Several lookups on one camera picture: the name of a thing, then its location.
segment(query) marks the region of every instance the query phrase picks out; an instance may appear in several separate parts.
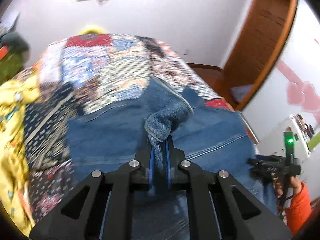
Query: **green pillow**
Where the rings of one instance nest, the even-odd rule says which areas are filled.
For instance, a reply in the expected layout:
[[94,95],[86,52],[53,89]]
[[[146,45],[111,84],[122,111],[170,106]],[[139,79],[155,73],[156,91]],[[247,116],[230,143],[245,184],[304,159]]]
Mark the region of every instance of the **green pillow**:
[[22,56],[18,53],[8,52],[0,59],[0,85],[12,79],[22,69]]

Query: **pink heart decoration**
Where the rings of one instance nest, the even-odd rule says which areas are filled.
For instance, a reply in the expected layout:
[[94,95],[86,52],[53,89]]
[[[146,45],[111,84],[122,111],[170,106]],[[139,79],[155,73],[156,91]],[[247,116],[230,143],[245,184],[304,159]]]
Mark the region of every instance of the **pink heart decoration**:
[[303,84],[302,93],[304,93],[305,101],[302,110],[309,113],[320,111],[320,96],[315,92],[315,88],[308,81]]
[[296,83],[289,82],[287,87],[287,100],[290,105],[302,105],[305,102],[305,96]]

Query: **yellow floral fabric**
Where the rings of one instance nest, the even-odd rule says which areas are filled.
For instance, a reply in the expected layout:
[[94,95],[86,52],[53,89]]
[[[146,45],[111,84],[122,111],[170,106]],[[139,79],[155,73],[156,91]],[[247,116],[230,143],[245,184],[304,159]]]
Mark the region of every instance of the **yellow floral fabric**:
[[13,222],[26,236],[34,221],[26,213],[28,201],[23,200],[28,188],[23,120],[26,104],[34,102],[39,95],[36,75],[24,83],[9,80],[0,86],[0,198]]

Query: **door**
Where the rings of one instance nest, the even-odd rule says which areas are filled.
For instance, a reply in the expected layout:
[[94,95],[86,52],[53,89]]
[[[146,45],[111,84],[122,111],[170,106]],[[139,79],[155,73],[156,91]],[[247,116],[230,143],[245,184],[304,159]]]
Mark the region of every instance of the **door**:
[[290,0],[254,0],[240,37],[224,67],[226,85],[253,84],[281,34]]

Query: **orange strap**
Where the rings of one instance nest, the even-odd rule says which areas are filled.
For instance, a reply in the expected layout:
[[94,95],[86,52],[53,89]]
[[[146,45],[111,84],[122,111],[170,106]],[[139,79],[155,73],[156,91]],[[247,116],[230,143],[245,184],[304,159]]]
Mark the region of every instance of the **orange strap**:
[[7,54],[8,54],[8,48],[7,48],[7,46],[3,46],[0,49],[0,60]]

